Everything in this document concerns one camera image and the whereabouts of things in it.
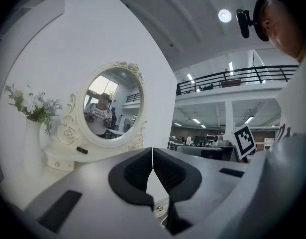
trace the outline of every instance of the black rubber pad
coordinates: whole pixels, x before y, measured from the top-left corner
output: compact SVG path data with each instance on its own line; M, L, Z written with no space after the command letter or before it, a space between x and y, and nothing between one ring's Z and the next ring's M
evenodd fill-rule
M222 168L220 169L220 173L228 174L228 175L239 177L239 178L241 178L242 175L244 174L244 172L242 171L233 170L230 168Z
M57 233L81 196L80 192L68 190L42 215L38 222L50 231Z

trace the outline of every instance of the ceiling light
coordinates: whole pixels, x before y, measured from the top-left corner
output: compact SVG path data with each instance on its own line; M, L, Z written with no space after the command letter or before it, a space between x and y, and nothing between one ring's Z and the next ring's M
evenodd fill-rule
M233 65L232 62L229 63L230 76L233 75Z
M190 79L192 81L192 84L195 84L195 82L193 81L193 78L190 74L187 75L188 79Z
M249 117L249 119L247 119L247 121L245 122L245 124L248 124L252 119L253 119L253 116Z
M197 124L200 124L200 122L198 121L198 119L192 119L194 122L196 122Z
M218 17L224 23L231 21L231 13L225 9L220 10Z

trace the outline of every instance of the white column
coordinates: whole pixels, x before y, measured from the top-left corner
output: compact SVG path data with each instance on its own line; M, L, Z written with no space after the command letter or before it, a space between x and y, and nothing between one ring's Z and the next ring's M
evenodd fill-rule
M233 131L233 110L232 110L232 101L225 101L225 112L226 112L226 131L223 135L224 140L232 141L231 131Z

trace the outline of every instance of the white vase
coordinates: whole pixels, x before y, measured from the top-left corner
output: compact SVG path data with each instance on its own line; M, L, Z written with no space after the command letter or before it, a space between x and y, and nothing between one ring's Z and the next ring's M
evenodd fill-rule
M40 176L43 171L43 152L40 146L40 122L26 119L24 135L24 171L31 176Z

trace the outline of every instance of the white shirt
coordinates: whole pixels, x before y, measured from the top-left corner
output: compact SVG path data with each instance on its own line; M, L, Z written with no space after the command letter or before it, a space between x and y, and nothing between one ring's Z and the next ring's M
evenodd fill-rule
M276 141L306 133L306 56L276 99L282 114Z
M186 140L186 145L189 145L191 144L191 140L192 138L190 136L187 137L187 140Z
M87 125L94 134L104 134L106 132L104 120L111 120L111 112L108 108L101 110L93 103L85 107L84 117Z

